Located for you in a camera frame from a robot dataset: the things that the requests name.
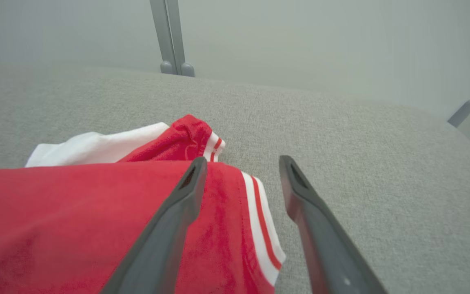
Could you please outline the red Bulls basketball jersey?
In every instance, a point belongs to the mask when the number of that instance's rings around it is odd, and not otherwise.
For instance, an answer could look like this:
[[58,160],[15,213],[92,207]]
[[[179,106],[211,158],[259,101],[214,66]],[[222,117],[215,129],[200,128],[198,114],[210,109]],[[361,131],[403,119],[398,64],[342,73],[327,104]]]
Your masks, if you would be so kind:
[[263,183],[220,163],[192,115],[38,145],[0,169],[0,294],[98,294],[185,175],[205,158],[201,211],[170,294],[274,294],[286,255]]

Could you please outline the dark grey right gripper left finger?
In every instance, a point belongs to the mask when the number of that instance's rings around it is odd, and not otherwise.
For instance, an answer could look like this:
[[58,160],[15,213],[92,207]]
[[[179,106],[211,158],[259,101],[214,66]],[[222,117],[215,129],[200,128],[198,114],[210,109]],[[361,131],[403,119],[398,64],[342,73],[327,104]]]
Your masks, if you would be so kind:
[[189,226],[198,218],[207,160],[196,158],[100,294],[174,294]]

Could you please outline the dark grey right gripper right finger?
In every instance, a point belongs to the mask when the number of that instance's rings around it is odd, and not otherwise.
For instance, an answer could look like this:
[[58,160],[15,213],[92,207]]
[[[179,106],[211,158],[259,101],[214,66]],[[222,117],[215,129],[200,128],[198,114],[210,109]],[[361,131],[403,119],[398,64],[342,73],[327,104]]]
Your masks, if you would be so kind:
[[290,156],[279,158],[286,212],[298,227],[312,294],[388,294]]

